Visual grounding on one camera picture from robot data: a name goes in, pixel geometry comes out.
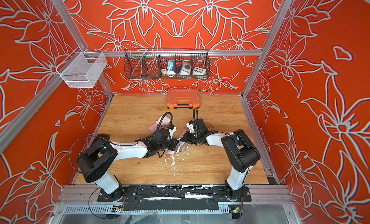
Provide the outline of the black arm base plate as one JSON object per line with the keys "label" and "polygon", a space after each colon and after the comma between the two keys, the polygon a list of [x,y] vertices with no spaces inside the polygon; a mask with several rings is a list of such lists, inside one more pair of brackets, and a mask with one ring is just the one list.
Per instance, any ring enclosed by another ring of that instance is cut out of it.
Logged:
{"label": "black arm base plate", "polygon": [[121,192],[107,194],[103,189],[98,193],[98,202],[134,202],[144,198],[148,200],[170,199],[207,199],[215,202],[250,202],[251,194],[248,187],[237,191],[225,188],[223,184],[134,184],[123,185]]}

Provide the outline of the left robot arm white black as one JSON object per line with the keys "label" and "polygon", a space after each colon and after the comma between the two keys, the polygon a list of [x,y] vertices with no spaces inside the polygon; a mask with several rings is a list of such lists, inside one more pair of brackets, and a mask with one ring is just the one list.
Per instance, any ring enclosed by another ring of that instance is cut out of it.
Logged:
{"label": "left robot arm white black", "polygon": [[176,127],[173,115],[166,112],[152,134],[134,143],[116,143],[106,134],[95,136],[91,145],[77,157],[77,164],[87,183],[95,183],[107,195],[123,196],[120,181],[108,170],[113,162],[129,158],[162,157],[166,150],[175,150]]}

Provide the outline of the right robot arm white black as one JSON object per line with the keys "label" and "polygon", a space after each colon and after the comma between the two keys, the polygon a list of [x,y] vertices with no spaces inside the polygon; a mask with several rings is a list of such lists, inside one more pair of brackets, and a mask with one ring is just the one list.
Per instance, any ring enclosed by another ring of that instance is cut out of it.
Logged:
{"label": "right robot arm white black", "polygon": [[198,109],[193,109],[193,119],[187,123],[189,129],[180,141],[196,146],[217,146],[224,148],[232,166],[221,196],[230,201],[241,199],[245,179],[261,155],[243,130],[232,133],[209,130],[203,119],[198,117]]}

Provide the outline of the clear brown protractor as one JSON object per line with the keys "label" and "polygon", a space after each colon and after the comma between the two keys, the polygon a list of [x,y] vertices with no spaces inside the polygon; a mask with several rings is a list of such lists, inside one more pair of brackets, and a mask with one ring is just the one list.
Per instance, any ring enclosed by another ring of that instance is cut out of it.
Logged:
{"label": "clear brown protractor", "polygon": [[215,130],[214,126],[211,123],[206,122],[205,126],[206,126],[208,131],[214,131]]}

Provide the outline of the pink ruler set pouch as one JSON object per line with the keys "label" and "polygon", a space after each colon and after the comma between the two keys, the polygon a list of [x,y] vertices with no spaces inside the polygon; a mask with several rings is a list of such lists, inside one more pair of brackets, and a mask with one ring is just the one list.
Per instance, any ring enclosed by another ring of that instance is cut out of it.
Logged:
{"label": "pink ruler set pouch", "polygon": [[187,131],[189,131],[189,128],[183,128],[180,131],[179,135],[176,138],[178,140],[178,142],[175,145],[175,149],[174,150],[166,150],[165,151],[166,155],[169,155],[169,156],[178,155],[179,153],[185,152],[189,149],[190,144],[181,141],[181,138],[186,134]]}

